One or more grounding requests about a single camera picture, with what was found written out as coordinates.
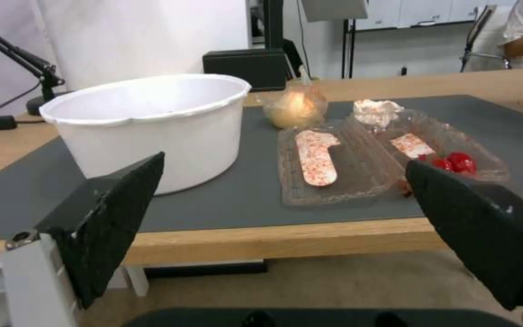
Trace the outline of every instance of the white plastic bowl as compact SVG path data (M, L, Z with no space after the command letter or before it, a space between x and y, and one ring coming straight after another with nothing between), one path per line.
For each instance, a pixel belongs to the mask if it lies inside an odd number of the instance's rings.
M86 178L165 152L155 194L190 188L237 159L251 86L214 74L149 77L82 89L40 108Z

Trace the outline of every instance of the red object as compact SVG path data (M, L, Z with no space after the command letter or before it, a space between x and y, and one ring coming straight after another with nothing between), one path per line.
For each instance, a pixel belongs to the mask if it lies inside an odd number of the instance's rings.
M451 162L453 171L456 173L466 172L475 174L477 172L477 166L475 161L471 159L467 153L454 152L448 155L447 160Z
M437 158L431 162L435 167L441 168L442 170L447 170L453 172L453 165L449 160L445 158Z

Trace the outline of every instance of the gray table mat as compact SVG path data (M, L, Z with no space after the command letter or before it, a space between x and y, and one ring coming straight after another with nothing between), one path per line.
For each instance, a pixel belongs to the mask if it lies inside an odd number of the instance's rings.
M523 114L466 95L395 101L452 124L502 158L511 171L508 187L523 197ZM351 108L351 102L331 103L328 116L344 118ZM155 197L141 232L422 215L413 198L405 199L396 190L323 207L287 207L281 203L277 175L276 129L261 110L246 109L242 130L239 156L234 165L201 186ZM0 239L33 227L83 179L60 138L0 171Z

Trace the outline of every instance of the black box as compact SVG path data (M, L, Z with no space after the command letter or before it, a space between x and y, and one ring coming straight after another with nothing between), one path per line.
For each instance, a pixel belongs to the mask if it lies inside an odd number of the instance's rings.
M286 54L282 49L211 51L203 56L207 74L239 77L252 91L276 91L286 87Z

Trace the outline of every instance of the white cabinet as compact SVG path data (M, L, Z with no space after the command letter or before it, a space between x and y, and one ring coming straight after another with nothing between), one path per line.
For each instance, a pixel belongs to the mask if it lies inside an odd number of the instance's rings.
M475 8L481 13L487 0L453 0L449 21L475 20Z
M447 23L452 1L459 0L402 0L399 27Z
M370 0L367 6L369 18L355 20L356 30L388 29L397 27L401 0Z

